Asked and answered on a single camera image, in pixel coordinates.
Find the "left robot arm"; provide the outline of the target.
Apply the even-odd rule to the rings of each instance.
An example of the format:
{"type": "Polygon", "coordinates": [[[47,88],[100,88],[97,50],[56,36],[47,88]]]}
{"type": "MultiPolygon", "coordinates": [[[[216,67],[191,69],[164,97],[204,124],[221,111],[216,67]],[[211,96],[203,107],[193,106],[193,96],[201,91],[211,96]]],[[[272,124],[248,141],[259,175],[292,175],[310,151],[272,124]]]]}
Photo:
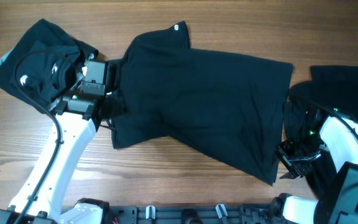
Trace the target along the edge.
{"type": "Polygon", "coordinates": [[[108,202],[83,198],[67,212],[62,203],[83,151],[102,120],[119,109],[110,95],[64,94],[55,107],[55,126],[42,154],[8,208],[0,209],[0,224],[110,223],[108,202]]]}

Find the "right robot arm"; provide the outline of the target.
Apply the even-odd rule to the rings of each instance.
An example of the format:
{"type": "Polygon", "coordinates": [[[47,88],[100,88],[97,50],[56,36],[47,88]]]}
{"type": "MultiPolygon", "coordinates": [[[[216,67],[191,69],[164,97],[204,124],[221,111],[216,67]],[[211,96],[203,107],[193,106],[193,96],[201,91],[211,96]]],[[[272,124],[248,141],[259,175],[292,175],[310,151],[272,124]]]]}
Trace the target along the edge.
{"type": "Polygon", "coordinates": [[[284,179],[305,177],[316,200],[275,197],[269,218],[286,223],[358,223],[358,124],[337,111],[306,110],[286,129],[298,134],[278,145],[284,179]]]}

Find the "black t-shirt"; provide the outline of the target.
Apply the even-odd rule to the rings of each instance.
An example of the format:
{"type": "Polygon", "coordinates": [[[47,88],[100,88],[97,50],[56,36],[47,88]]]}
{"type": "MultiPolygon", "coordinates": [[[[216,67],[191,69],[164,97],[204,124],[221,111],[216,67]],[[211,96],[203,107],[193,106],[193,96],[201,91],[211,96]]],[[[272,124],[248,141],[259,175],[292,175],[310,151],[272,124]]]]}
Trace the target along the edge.
{"type": "Polygon", "coordinates": [[[194,49],[183,21],[138,35],[110,64],[115,149],[170,136],[275,182],[292,64],[194,49]]]}

